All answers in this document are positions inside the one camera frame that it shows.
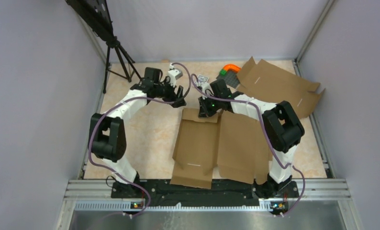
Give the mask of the brown cardboard box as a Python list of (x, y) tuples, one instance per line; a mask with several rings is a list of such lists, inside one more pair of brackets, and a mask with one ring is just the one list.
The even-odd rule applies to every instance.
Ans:
[(256, 63), (252, 57), (239, 70), (237, 78), (238, 91), (265, 102), (287, 101), (300, 119), (314, 111), (325, 92), (317, 92), (319, 82), (305, 80), (263, 59)]
[(171, 184), (210, 189), (215, 168), (232, 181), (261, 185), (268, 180), (272, 157), (257, 120), (228, 111), (198, 115), (198, 109), (182, 111)]

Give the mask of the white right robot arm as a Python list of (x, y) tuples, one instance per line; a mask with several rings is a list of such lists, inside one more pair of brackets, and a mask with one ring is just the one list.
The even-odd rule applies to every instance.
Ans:
[(295, 151), (305, 134), (303, 125), (292, 105), (287, 101), (270, 103), (255, 99), (242, 92), (231, 92), (223, 79), (212, 83), (194, 80), (192, 85), (201, 93), (198, 98), (200, 117), (210, 117), (218, 110), (245, 115), (257, 120), (275, 159), (268, 179), (257, 189), (261, 198), (281, 197), (292, 181)]

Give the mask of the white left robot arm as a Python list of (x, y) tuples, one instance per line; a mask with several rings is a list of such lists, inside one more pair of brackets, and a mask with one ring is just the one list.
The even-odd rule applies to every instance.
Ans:
[(88, 148), (116, 175), (116, 180), (123, 184), (123, 193), (129, 198), (137, 197), (141, 186), (135, 182), (137, 171), (124, 155), (127, 148), (124, 124), (151, 101), (173, 108), (185, 106), (184, 88), (176, 85), (182, 75), (181, 70), (170, 66), (166, 77), (162, 78), (162, 70), (147, 67), (144, 77), (112, 109), (103, 114), (95, 113), (90, 119)]

